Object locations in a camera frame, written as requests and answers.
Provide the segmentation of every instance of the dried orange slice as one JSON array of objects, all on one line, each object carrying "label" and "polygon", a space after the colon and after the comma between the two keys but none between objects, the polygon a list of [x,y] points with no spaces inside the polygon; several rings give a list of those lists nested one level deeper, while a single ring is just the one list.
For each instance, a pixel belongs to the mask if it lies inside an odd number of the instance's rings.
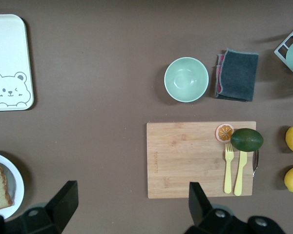
[{"label": "dried orange slice", "polygon": [[216,138],[222,143],[227,143],[230,141],[232,134],[234,133],[234,128],[228,124],[223,123],[216,128]]}]

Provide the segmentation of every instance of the dish towel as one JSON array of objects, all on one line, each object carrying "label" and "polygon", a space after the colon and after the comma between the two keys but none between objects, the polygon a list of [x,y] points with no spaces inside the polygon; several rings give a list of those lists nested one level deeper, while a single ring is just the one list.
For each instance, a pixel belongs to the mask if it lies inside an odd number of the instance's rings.
[{"label": "dish towel", "polygon": [[252,101],[257,64],[257,53],[227,49],[225,54],[219,54],[216,68],[215,97],[227,100]]}]

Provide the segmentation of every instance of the mint green cup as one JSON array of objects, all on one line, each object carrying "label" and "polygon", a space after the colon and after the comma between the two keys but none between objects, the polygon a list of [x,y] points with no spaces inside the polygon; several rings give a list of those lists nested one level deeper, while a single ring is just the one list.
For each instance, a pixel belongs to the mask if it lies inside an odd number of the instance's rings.
[{"label": "mint green cup", "polygon": [[180,102],[199,99],[209,84],[209,74],[199,60],[183,57],[172,62],[164,76],[164,84],[169,95]]}]

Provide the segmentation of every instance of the wire rack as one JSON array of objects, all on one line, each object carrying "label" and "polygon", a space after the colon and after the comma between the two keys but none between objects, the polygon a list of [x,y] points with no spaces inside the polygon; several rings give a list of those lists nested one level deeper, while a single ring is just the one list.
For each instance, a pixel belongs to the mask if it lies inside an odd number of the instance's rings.
[{"label": "wire rack", "polygon": [[293,31],[288,35],[288,37],[276,48],[274,53],[281,59],[284,64],[287,65],[286,61],[286,54],[289,49],[289,47],[293,44]]}]

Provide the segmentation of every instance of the bear cartoon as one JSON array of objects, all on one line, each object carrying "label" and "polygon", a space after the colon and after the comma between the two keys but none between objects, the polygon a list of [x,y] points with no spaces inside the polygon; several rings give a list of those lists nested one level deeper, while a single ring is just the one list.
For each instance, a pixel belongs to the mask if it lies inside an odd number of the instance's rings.
[{"label": "bear cartoon", "polygon": [[0,107],[27,106],[30,92],[27,90],[26,75],[17,72],[13,77],[0,75]]}]

